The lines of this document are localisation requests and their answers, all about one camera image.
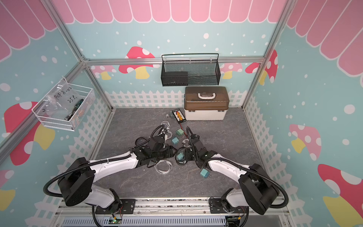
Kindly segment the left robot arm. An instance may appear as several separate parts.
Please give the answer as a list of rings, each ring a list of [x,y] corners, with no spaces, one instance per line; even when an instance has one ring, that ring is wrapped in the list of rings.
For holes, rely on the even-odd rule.
[[[69,207],[80,203],[102,208],[119,205],[121,202],[113,189],[104,189],[95,182],[124,170],[151,167],[163,159],[174,157],[176,152],[176,148],[165,143],[163,136],[155,136],[118,156],[90,161],[78,158],[67,171],[48,181],[43,192],[63,198]]]

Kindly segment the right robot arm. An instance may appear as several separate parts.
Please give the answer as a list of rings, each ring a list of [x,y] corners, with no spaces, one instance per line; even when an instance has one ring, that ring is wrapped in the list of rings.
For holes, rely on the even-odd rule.
[[[281,209],[288,205],[287,192],[259,164],[242,165],[207,150],[196,134],[189,135],[188,140],[192,160],[199,168],[218,172],[240,185],[240,189],[230,188],[219,199],[226,212],[232,212],[238,207],[249,207],[263,215],[269,208]]]

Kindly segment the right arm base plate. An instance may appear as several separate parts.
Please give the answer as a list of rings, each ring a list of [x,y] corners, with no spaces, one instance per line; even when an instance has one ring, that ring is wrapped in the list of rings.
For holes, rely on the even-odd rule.
[[[208,200],[210,213],[212,214],[245,214],[246,207],[232,207],[227,200],[221,198],[210,197]]]

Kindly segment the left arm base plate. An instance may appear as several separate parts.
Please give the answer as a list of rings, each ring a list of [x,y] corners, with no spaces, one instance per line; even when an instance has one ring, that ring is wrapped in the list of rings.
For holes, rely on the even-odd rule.
[[[96,214],[133,214],[135,209],[136,199],[120,199],[114,201],[107,208],[97,206],[95,209]]]

